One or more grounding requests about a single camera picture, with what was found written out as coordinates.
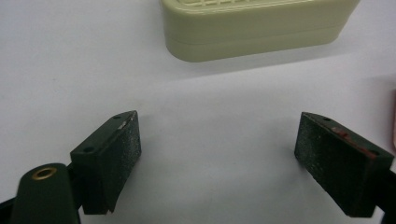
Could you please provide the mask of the pink object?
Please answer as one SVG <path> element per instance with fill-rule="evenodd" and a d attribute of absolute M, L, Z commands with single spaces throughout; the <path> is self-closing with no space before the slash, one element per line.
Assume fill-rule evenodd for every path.
<path fill-rule="evenodd" d="M 393 91 L 392 144 L 396 151 L 396 90 Z"/>

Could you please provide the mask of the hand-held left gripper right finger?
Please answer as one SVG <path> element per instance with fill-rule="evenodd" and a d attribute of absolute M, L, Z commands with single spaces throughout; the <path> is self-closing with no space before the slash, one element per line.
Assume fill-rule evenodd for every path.
<path fill-rule="evenodd" d="M 301 115 L 294 155 L 349 217 L 395 216 L 394 156 L 324 116 Z"/>

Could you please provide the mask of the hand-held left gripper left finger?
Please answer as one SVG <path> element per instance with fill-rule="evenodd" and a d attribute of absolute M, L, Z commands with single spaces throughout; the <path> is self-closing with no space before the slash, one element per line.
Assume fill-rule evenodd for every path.
<path fill-rule="evenodd" d="M 74 174 L 83 180 L 85 214 L 104 215 L 115 210 L 141 153 L 135 110 L 111 117 L 70 153 Z"/>

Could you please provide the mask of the cream plastic drain tray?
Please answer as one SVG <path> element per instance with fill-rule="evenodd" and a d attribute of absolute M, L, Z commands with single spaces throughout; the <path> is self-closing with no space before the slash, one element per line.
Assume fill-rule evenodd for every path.
<path fill-rule="evenodd" d="M 206 62 L 333 42 L 360 0 L 160 0 L 165 45 Z"/>

